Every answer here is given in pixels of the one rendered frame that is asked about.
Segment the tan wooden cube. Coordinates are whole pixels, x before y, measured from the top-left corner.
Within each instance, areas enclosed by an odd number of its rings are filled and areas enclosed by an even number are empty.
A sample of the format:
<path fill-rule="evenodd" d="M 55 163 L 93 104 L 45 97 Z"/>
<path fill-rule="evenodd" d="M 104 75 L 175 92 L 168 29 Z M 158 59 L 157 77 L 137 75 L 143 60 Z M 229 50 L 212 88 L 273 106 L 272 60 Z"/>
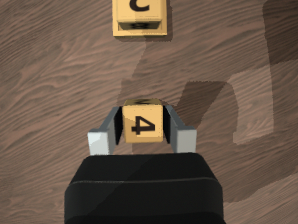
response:
<path fill-rule="evenodd" d="M 158 29 L 162 0 L 116 0 L 116 20 L 122 30 Z"/>
<path fill-rule="evenodd" d="M 126 143 L 163 141 L 163 106 L 156 99 L 127 99 L 123 106 Z"/>

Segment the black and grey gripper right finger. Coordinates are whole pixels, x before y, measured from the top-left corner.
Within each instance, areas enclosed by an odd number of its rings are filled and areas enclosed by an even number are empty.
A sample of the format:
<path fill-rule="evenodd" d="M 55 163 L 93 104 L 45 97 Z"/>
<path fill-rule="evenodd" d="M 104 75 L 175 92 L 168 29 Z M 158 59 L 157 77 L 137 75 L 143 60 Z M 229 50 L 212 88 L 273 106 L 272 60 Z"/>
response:
<path fill-rule="evenodd" d="M 185 126 L 171 105 L 163 105 L 163 131 L 173 153 L 195 153 L 197 130 Z"/>

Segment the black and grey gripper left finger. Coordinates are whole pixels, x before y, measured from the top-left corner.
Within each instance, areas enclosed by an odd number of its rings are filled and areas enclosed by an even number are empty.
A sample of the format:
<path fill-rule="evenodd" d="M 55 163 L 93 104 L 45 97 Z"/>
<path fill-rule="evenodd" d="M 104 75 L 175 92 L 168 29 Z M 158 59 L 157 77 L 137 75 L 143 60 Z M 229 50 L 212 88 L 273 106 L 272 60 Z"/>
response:
<path fill-rule="evenodd" d="M 123 131 L 122 107 L 113 107 L 99 128 L 88 134 L 90 156 L 113 155 Z"/>

